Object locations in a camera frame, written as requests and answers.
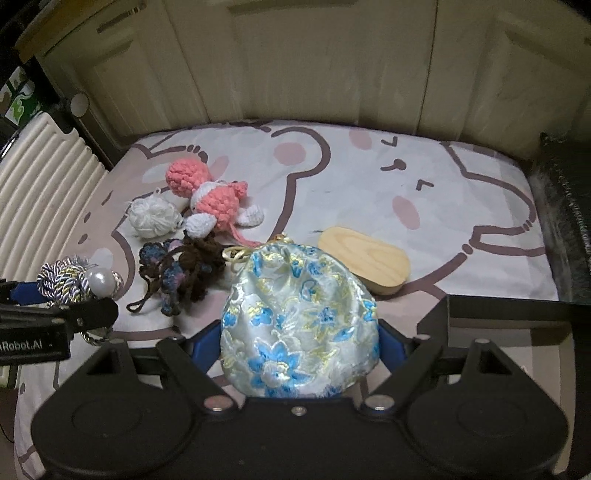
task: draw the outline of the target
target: floral satin pouch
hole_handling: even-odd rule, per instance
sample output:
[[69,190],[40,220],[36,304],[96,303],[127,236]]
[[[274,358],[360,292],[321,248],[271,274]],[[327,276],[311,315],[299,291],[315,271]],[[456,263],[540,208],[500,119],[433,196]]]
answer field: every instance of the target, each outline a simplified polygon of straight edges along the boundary
[[282,238],[236,275],[220,346],[226,378],[247,396],[331,397],[378,362],[376,303],[341,262]]

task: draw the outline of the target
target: pink crochet toy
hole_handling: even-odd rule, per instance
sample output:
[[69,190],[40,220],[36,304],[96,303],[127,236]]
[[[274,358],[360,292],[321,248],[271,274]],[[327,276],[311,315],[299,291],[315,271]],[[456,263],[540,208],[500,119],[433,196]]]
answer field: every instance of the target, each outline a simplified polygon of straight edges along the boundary
[[260,225],[264,218],[257,205],[240,207],[239,202],[246,197],[248,188],[245,181],[214,181],[205,163],[182,158],[169,166],[166,183],[175,195],[191,199],[193,215],[185,222],[185,230],[191,238],[205,238],[216,228],[230,232],[238,242],[247,247],[258,247],[261,244],[246,240],[236,230],[236,225]]

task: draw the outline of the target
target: white pearl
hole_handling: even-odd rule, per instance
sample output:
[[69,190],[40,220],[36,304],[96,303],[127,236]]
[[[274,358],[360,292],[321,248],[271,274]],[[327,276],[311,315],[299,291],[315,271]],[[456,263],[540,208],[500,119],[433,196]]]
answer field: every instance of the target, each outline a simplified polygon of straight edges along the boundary
[[86,271],[86,278],[93,294],[98,298],[113,296],[117,288],[117,282],[113,272],[103,267],[92,267]]

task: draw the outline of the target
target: brown yarn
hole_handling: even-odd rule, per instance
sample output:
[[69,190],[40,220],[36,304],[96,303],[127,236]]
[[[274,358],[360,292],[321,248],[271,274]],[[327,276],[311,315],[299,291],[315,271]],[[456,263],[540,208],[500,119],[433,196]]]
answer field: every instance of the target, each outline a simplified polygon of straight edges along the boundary
[[[142,250],[148,247],[165,249],[164,244],[147,243],[142,247]],[[184,273],[184,278],[176,292],[167,292],[170,295],[169,306],[171,309],[165,309],[163,306],[162,313],[167,316],[178,315],[181,311],[180,303],[184,299],[189,299],[192,302],[203,300],[208,286],[223,275],[226,267],[226,261],[222,257],[224,247],[215,240],[213,233],[203,239],[192,239],[185,231],[180,246],[167,252],[156,263],[142,263],[140,265],[139,275],[146,281],[148,288],[144,298],[127,305],[127,310],[138,313],[150,297],[162,290],[163,274],[166,269],[173,266],[174,257],[178,254],[180,255],[177,262]]]

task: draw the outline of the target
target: white ridged panel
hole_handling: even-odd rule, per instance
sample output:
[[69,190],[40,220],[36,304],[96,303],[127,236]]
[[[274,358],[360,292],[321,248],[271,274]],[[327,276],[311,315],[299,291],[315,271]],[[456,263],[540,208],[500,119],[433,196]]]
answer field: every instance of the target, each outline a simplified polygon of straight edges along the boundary
[[32,281],[60,258],[105,174],[76,130],[35,117],[0,163],[0,277]]

